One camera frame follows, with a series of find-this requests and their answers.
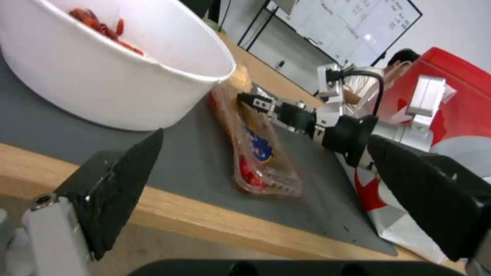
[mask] red and white bag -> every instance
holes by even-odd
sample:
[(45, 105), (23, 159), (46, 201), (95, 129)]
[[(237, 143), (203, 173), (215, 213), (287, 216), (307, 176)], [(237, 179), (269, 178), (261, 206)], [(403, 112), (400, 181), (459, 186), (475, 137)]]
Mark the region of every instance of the red and white bag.
[[(445, 78), (447, 84), (446, 97), (430, 126), (434, 134), (430, 151), (453, 158), (491, 183), (491, 75), (444, 50), (432, 48), (385, 90), (380, 120), (404, 124), (411, 119), (404, 110), (420, 75)], [(370, 113), (374, 101), (372, 97), (364, 103), (356, 115)], [(417, 226), (379, 178), (347, 166), (341, 156), (339, 159), (381, 238), (436, 263), (445, 259), (438, 245)]]

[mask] whiteboard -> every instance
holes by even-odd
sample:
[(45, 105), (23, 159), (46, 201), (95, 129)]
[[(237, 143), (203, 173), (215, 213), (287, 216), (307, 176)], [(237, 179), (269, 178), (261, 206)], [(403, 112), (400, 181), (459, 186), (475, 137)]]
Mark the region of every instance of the whiteboard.
[(290, 15), (276, 12), (337, 63), (358, 67), (371, 65), (421, 15), (410, 0), (299, 0)]

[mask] crawfish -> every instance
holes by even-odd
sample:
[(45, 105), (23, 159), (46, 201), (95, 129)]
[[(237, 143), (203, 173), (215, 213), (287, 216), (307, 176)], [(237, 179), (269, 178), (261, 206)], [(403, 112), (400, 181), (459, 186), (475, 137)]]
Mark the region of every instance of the crawfish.
[(106, 24), (101, 23), (97, 16), (95, 16), (95, 14), (89, 9), (83, 10), (80, 8), (76, 8), (70, 11), (70, 15), (80, 22), (84, 23), (86, 26), (92, 28), (94, 31), (102, 34), (103, 36), (127, 48), (128, 50), (131, 50), (139, 55), (143, 55), (143, 52), (139, 49), (119, 40), (119, 37), (123, 34), (124, 31), (124, 21), (122, 18), (118, 20), (116, 31), (113, 31)]

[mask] wooden table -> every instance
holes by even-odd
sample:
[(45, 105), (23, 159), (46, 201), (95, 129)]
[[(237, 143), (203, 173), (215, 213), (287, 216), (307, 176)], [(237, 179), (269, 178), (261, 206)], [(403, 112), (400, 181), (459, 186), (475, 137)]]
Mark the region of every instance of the wooden table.
[[(310, 106), (321, 103), (242, 48), (224, 39), (234, 57), (268, 91)], [(56, 188), (78, 166), (0, 143), (0, 194), (32, 199)], [(146, 187), (131, 223), (292, 259), (423, 260), (397, 247), (398, 256), (361, 248)], [(463, 271), (462, 263), (445, 263)]]

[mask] white bowl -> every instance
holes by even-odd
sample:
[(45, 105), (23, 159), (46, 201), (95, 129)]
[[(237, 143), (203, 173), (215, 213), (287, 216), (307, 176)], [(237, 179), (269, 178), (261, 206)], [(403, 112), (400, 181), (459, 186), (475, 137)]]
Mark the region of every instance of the white bowl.
[[(91, 9), (140, 56), (68, 15)], [(0, 46), (37, 94), (87, 120), (146, 131), (179, 121), (236, 64), (178, 0), (0, 0)]]

